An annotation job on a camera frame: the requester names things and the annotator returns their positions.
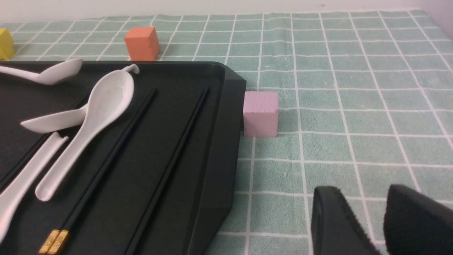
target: green checkered tablecloth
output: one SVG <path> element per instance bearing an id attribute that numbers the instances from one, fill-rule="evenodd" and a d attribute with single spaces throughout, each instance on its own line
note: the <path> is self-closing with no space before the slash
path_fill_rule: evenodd
<path id="1" fill-rule="evenodd" d="M 128 60 L 153 25 L 159 60 L 217 61 L 277 91 L 279 135 L 241 139 L 233 208 L 212 255 L 311 255 L 313 189 L 335 185 L 385 254 L 386 192 L 453 208 L 453 43 L 423 11 L 105 17 L 6 23 L 13 60 Z"/>

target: black chopsticks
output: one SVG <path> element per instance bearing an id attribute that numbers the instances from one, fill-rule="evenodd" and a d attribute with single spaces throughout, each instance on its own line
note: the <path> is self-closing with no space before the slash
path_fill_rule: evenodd
<path id="1" fill-rule="evenodd" d="M 209 92 L 209 88 L 206 87 L 202 91 L 200 97 L 198 98 L 198 103 L 192 112 L 192 116 L 191 116 L 189 122 L 187 123 L 184 133 L 183 133 L 182 137 L 180 138 L 179 143 L 173 152 L 173 155 L 171 156 L 171 159 L 167 165 L 167 168 L 165 169 L 165 172 L 163 173 L 163 175 L 159 181 L 159 184 L 157 185 L 157 188 L 154 191 L 154 194 L 152 195 L 152 197 L 148 203 L 148 206 L 146 207 L 146 209 L 143 213 L 143 216 L 138 224 L 137 229 L 135 230 L 135 233 L 132 236 L 132 238 L 129 242 L 129 245 L 127 246 L 127 249 L 124 253 L 125 255 L 133 255 L 135 253 L 136 249 L 138 248 L 141 237 L 143 235 L 143 232 L 145 231 L 145 229 L 148 225 L 148 222 L 151 219 L 155 206 L 159 200 L 160 194 L 162 193 L 162 190 L 164 189 L 165 184 L 166 184 L 176 162 L 178 161 L 178 157 L 185 145 L 187 138 L 189 137 L 191 128 L 195 123 L 196 117 L 203 106 L 204 99 L 206 98 L 206 95 L 208 94 L 208 92 Z"/>
<path id="2" fill-rule="evenodd" d="M 124 142 L 128 139 L 135 125 L 139 122 L 143 112 L 149 106 L 149 103 L 152 101 L 152 98 L 157 93 L 157 89 L 152 88 L 143 103 L 140 105 L 140 108 L 134 113 L 132 119 L 129 121 L 129 124 L 126 130 L 121 134 L 119 140 L 109 153 L 109 156 L 104 160 L 102 166 L 99 168 L 97 174 L 94 176 L 87 189 L 83 192 L 82 196 L 79 198 L 78 202 L 75 204 L 69 216 L 66 220 L 58 226 L 56 229 L 53 229 L 47 240 L 44 242 L 43 246 L 39 250 L 39 254 L 57 254 L 62 250 L 63 244 L 67 241 L 68 235 L 73 228 L 75 222 L 79 218 L 82 210 L 86 207 L 88 201 L 93 196 L 94 191 L 105 173 L 109 169 L 109 166 L 113 162 L 115 156 L 120 151 Z"/>

